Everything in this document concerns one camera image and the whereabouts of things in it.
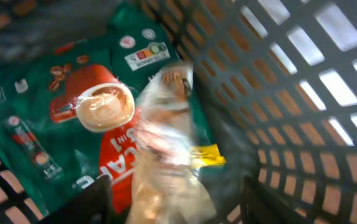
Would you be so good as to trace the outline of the green Nescafe coffee bag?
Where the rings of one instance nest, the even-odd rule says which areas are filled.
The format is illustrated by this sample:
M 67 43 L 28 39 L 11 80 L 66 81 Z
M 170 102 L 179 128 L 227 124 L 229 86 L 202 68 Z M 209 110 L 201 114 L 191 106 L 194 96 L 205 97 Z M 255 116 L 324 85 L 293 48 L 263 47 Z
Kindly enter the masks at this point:
M 101 37 L 0 63 L 1 160 L 48 214 L 108 177 L 112 215 L 125 221 L 139 158 L 137 98 L 159 70 L 180 60 L 192 63 L 179 57 L 156 21 L 123 3 Z M 194 82 L 189 104 L 201 182 L 202 170 L 224 159 Z

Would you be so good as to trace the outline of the beige brown snack bag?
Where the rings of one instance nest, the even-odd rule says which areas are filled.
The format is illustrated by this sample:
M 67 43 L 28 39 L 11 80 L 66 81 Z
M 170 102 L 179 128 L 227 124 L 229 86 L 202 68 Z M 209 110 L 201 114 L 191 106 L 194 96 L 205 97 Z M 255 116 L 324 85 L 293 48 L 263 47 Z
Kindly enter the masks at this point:
M 198 179 L 189 100 L 193 65 L 177 61 L 159 70 L 137 98 L 138 162 L 129 224 L 205 223 L 216 216 Z

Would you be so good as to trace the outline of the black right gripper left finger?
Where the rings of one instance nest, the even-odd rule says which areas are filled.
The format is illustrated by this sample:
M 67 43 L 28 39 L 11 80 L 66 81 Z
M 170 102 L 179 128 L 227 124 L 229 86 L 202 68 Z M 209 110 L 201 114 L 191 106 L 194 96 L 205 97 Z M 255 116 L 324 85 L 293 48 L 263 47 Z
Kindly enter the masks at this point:
M 101 177 L 40 224 L 113 223 L 110 196 L 110 181 Z

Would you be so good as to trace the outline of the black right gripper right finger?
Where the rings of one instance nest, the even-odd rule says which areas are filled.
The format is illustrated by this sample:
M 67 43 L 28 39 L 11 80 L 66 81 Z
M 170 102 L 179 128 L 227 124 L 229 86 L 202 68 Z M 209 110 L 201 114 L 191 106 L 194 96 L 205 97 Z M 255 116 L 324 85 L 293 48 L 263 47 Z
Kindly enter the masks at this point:
M 240 213 L 246 224 L 312 224 L 250 177 L 242 181 Z

